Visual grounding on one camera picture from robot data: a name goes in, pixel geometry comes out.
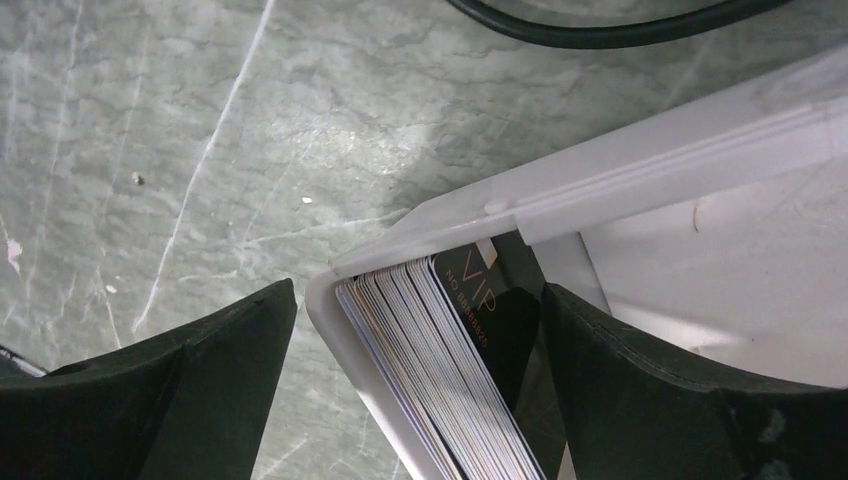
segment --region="white plastic tray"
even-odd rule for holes
[[[686,278],[698,278],[703,273],[698,268],[704,267],[712,275],[707,280],[717,282],[723,278],[724,264],[718,260],[724,249],[766,245],[766,250],[775,246],[795,255],[794,260],[782,266],[781,274],[788,280],[779,282],[777,290],[767,282],[760,284],[758,293],[749,300],[760,302],[775,292],[785,296],[795,292],[802,282],[817,278],[818,271],[814,270],[799,274],[793,283],[795,277],[790,272],[793,265],[800,268],[809,263],[808,259],[818,262],[812,262],[818,265],[816,268],[823,268],[822,255],[808,254],[810,249],[821,247],[819,242],[799,240],[787,246],[781,243],[784,237],[780,235],[759,238],[755,233],[774,234],[783,227],[790,228],[790,224],[791,228],[803,229],[801,224],[785,221],[785,210],[791,210],[793,202],[804,195],[820,198],[820,192],[807,189],[824,178],[829,182],[825,186],[830,189],[827,199],[835,206],[818,211],[827,217],[819,218],[820,224],[829,225],[829,230],[820,230],[819,234],[830,235],[827,245],[833,251],[828,258],[833,259],[830,267],[836,272],[825,281],[842,278],[842,285],[825,288],[829,293],[809,300],[815,302],[816,314],[830,317],[815,335],[799,341],[809,347],[810,342],[824,342],[829,331],[848,331],[848,319],[840,317],[848,310],[837,308],[842,305],[839,292],[844,290],[848,278],[848,213],[839,209],[848,209],[848,179],[832,178],[840,172],[848,176],[848,169],[840,166],[846,158],[848,47],[843,47],[425,202],[383,238],[333,259],[330,269],[307,287],[306,308],[315,328],[416,479],[439,478],[439,473],[350,326],[335,298],[334,287],[347,277],[512,230],[518,230],[533,246],[549,281],[570,288],[624,321],[727,363],[765,369],[766,373],[786,378],[839,383],[841,378],[819,371],[818,364],[811,379],[805,377],[810,372],[804,368],[772,365],[781,351],[793,344],[793,335],[803,337],[803,328],[799,327],[802,323],[784,319],[777,324],[763,324],[763,317],[757,316],[762,312],[746,309],[744,297],[723,299],[726,289],[710,290],[710,284],[704,282],[686,284],[681,281],[680,272],[686,273]],[[760,202],[762,208],[777,199],[771,205],[775,208],[772,213],[777,215],[765,215],[763,220],[762,208],[734,210],[733,201],[728,202],[728,198],[746,205]],[[703,217],[699,228],[690,218],[697,215],[681,213],[697,213],[697,202],[722,205]],[[749,223],[745,218],[749,217],[734,216],[735,211],[777,230],[764,227],[740,237],[738,232],[746,229]],[[684,232],[683,223],[691,229]],[[666,254],[671,246],[679,244],[688,247],[675,250],[673,256]],[[775,258],[753,253],[742,255],[750,262],[737,265],[734,272],[739,278],[734,280],[760,278],[739,272],[757,271],[762,262]],[[693,257],[714,261],[695,262],[697,265],[692,267],[686,259]],[[733,265],[725,267],[733,270]],[[645,272],[650,274],[650,282],[640,279]],[[648,284],[653,288],[650,292],[644,290]],[[725,300],[718,311],[720,318],[718,314],[710,315],[709,305],[687,310],[681,308],[679,300],[664,297],[696,298],[683,287],[663,293],[664,288],[675,284],[706,288],[708,291],[701,293],[718,299],[714,301]],[[800,291],[803,296],[811,290]],[[632,298],[634,295],[643,295],[647,300],[639,304],[639,298]],[[792,308],[805,307],[805,301],[798,298]],[[669,305],[677,310],[666,311]],[[759,350],[741,345],[739,339],[747,338],[751,332],[755,334],[753,344],[756,335],[765,333],[776,340],[765,342],[766,347]],[[838,342],[825,347],[830,349],[828,354],[834,361],[848,361],[848,354],[839,351]],[[755,350],[756,359],[746,363],[746,352]],[[839,366],[848,371],[848,363]],[[562,472],[561,478],[567,475]]]

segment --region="black wire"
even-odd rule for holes
[[[792,0],[725,0],[661,20],[613,27],[557,27],[529,22],[481,0],[447,0],[477,23],[508,37],[554,48],[602,50],[668,42],[708,32],[759,15]]]

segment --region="dark object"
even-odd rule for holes
[[[578,479],[848,478],[845,390],[713,362],[555,285],[542,325]]]
[[[296,311],[286,280],[46,377],[0,380],[0,478],[249,479]]]
[[[486,5],[481,0],[447,0],[490,30],[546,47],[580,50],[627,48],[668,42],[708,32],[767,12],[791,0],[725,0],[674,17],[614,27],[557,27],[529,22]]]

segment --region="marble tabletop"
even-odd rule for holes
[[[623,22],[710,3],[536,5]],[[0,344],[52,369],[276,279],[301,301],[426,199],[846,40],[843,0],[604,52],[442,0],[2,2]],[[405,476],[301,308],[254,478]]]

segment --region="stack of cards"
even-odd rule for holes
[[[540,363],[529,360],[543,285],[515,232],[339,285],[345,312],[445,478],[556,477],[562,429],[541,419],[545,451],[559,458],[537,460],[522,425],[533,421],[513,415],[519,404],[533,411],[526,405],[550,400],[520,398],[525,376],[538,385],[538,372],[525,371]]]

